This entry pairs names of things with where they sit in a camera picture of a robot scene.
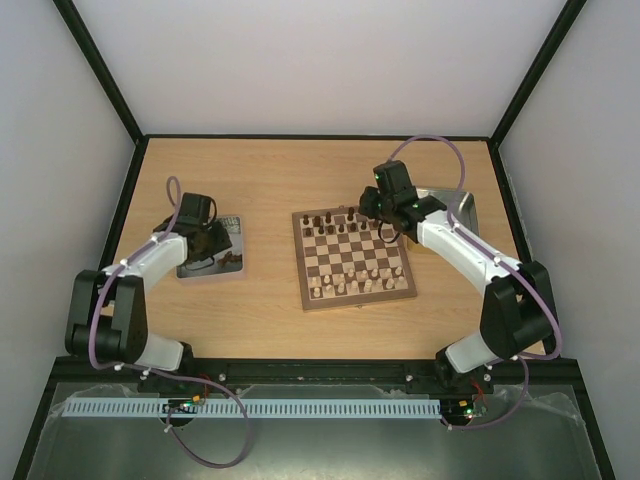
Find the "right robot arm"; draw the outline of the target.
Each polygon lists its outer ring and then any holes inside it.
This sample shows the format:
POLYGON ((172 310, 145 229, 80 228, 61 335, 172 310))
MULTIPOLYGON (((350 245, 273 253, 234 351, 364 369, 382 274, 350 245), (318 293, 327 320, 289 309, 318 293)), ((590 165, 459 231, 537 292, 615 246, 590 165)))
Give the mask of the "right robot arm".
POLYGON ((443 389, 458 391, 478 368, 509 360, 551 336, 560 345, 545 267, 502 254, 459 223, 442 201, 419 197, 403 162, 387 161, 373 173, 376 185, 364 190, 359 212, 438 254, 482 295, 478 330, 436 354, 443 389))

